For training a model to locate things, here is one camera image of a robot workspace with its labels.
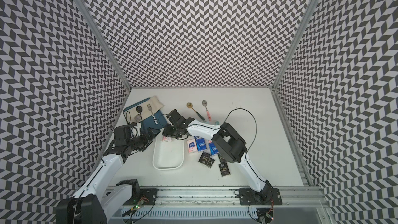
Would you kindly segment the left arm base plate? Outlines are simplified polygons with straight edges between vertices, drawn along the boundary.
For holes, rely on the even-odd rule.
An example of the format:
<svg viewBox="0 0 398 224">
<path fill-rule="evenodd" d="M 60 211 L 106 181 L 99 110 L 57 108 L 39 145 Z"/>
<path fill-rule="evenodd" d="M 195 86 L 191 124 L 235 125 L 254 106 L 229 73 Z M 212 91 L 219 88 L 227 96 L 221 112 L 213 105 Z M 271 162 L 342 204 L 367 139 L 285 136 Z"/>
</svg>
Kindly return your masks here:
<svg viewBox="0 0 398 224">
<path fill-rule="evenodd" d="M 144 206 L 153 206 L 155 205 L 155 202 L 157 200 L 157 193 L 158 193 L 157 188 L 142 188 L 140 190 L 140 193 L 132 196 L 124 203 L 124 205 L 125 206 L 138 205 L 141 199 L 145 199 L 143 203 Z"/>
</svg>

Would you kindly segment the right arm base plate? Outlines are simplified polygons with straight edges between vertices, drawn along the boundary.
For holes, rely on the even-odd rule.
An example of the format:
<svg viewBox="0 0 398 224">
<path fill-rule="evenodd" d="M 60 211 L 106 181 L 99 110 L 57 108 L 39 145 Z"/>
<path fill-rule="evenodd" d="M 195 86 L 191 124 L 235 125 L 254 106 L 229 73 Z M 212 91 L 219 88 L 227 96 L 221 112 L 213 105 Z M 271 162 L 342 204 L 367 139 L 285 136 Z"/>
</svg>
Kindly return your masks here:
<svg viewBox="0 0 398 224">
<path fill-rule="evenodd" d="M 249 206 L 249 205 L 280 206 L 283 204 L 282 196 L 280 194 L 279 189 L 277 188 L 272 188 L 270 193 L 267 193 L 265 196 L 250 188 L 240 188 L 238 190 L 238 198 L 240 204 L 243 206 Z"/>
</svg>

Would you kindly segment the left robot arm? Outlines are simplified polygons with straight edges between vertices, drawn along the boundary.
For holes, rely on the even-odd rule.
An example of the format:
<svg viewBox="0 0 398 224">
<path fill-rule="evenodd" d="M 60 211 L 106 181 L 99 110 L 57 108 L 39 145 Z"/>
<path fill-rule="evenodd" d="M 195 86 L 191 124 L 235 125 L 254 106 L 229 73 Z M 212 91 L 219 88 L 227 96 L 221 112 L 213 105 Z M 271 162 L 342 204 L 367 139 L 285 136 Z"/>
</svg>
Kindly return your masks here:
<svg viewBox="0 0 398 224">
<path fill-rule="evenodd" d="M 70 198 L 56 207 L 58 224 L 106 224 L 125 203 L 132 203 L 133 214 L 142 205 L 154 205 L 157 191 L 141 190 L 135 179 L 120 181 L 110 193 L 106 189 L 116 173 L 134 151 L 142 152 L 159 135 L 154 128 L 141 129 L 133 134 L 133 125 L 114 130 L 115 138 L 104 152 L 100 163 L 89 179 Z"/>
</svg>

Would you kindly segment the white plastic storage box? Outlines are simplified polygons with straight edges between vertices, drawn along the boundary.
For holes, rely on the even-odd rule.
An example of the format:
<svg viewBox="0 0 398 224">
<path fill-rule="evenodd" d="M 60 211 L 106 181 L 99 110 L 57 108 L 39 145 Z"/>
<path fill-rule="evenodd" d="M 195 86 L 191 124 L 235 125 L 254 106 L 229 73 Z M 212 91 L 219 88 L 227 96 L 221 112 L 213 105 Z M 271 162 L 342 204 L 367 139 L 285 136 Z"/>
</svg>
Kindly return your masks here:
<svg viewBox="0 0 398 224">
<path fill-rule="evenodd" d="M 179 169 L 184 162 L 184 141 L 172 138 L 171 142 L 163 142 L 162 138 L 159 134 L 155 139 L 152 165 L 159 171 Z"/>
</svg>

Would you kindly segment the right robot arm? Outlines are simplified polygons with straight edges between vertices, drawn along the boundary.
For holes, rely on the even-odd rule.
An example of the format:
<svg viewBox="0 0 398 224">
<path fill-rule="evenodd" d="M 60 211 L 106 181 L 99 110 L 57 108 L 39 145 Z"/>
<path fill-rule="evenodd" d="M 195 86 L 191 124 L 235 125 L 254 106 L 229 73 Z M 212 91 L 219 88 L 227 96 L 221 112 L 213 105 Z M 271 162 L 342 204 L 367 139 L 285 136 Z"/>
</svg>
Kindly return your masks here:
<svg viewBox="0 0 398 224">
<path fill-rule="evenodd" d="M 171 122 L 164 128 L 163 135 L 179 139 L 184 136 L 198 136 L 212 141 L 226 162 L 236 163 L 254 194 L 253 203 L 268 204 L 274 196 L 273 187 L 257 168 L 251 165 L 244 138 L 227 122 L 222 125 L 202 123 L 194 118 L 184 118 L 176 109 L 166 115 Z"/>
</svg>

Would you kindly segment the pink white tissue pack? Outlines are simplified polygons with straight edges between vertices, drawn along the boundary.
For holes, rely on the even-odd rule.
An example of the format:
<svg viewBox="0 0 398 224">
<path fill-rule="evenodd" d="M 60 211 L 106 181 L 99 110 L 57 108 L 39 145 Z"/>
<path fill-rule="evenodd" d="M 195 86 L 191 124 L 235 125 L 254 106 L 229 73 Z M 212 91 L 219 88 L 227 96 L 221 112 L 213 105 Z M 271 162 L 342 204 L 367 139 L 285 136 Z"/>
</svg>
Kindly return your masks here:
<svg viewBox="0 0 398 224">
<path fill-rule="evenodd" d="M 164 136 L 164 137 L 162 138 L 162 141 L 163 141 L 163 142 L 171 142 L 171 141 L 172 141 L 172 138 L 171 138 L 171 137 L 166 137 L 166 136 Z"/>
</svg>

